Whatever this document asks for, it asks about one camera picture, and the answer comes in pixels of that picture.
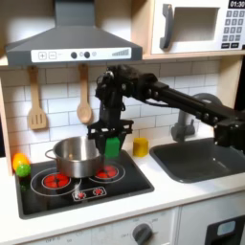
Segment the black stovetop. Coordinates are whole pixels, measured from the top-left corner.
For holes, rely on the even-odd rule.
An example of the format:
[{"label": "black stovetop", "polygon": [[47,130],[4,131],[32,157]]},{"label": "black stovetop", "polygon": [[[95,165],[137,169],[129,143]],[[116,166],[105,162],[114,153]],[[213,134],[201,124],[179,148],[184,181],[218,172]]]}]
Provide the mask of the black stovetop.
[{"label": "black stovetop", "polygon": [[23,219],[64,212],[154,190],[129,155],[105,163],[97,176],[68,178],[56,162],[32,165],[31,176],[16,179],[19,215]]}]

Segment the wooden spatula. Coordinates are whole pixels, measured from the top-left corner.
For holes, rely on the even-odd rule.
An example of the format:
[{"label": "wooden spatula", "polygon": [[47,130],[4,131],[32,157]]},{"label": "wooden spatula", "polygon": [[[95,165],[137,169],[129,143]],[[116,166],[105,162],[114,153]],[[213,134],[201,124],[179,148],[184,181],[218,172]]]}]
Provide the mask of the wooden spatula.
[{"label": "wooden spatula", "polygon": [[82,123],[88,124],[92,120],[92,109],[88,103],[88,66],[80,65],[80,105],[78,106],[78,118]]},{"label": "wooden spatula", "polygon": [[31,94],[33,108],[28,115],[28,125],[31,129],[45,128],[47,125],[47,118],[44,111],[40,108],[39,93],[37,84],[38,69],[36,67],[28,68],[30,82],[31,82]]}]

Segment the yellow cup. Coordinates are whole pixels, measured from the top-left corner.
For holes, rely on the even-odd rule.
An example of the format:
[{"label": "yellow cup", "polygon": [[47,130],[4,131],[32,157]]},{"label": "yellow cup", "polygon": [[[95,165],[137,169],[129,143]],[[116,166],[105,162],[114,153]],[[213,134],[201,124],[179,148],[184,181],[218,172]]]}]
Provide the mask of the yellow cup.
[{"label": "yellow cup", "polygon": [[133,145],[133,155],[135,157],[144,157],[148,154],[148,139],[135,138]]}]

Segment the silver range hood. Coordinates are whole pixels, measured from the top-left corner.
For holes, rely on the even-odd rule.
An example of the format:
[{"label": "silver range hood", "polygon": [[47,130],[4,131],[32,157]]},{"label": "silver range hood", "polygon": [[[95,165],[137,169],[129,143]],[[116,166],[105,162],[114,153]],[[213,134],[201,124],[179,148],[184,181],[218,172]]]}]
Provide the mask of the silver range hood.
[{"label": "silver range hood", "polygon": [[56,27],[8,45],[9,65],[142,59],[142,47],[95,27],[94,1],[55,0]]}]

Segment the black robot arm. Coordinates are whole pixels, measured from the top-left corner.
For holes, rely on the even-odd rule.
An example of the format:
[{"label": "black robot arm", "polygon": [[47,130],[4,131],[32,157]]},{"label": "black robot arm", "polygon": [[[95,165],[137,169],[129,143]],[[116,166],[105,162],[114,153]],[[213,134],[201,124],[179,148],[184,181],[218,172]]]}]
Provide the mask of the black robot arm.
[{"label": "black robot arm", "polygon": [[[94,139],[100,154],[106,140],[118,137],[120,148],[125,136],[132,133],[133,121],[121,120],[125,110],[123,97],[134,98],[153,106],[179,108],[214,127],[214,142],[245,150],[245,114],[233,109],[197,100],[159,82],[153,74],[141,74],[125,66],[111,66],[98,80],[96,97],[100,99],[100,119],[88,126],[88,138]],[[153,99],[162,103],[152,103]]]}]

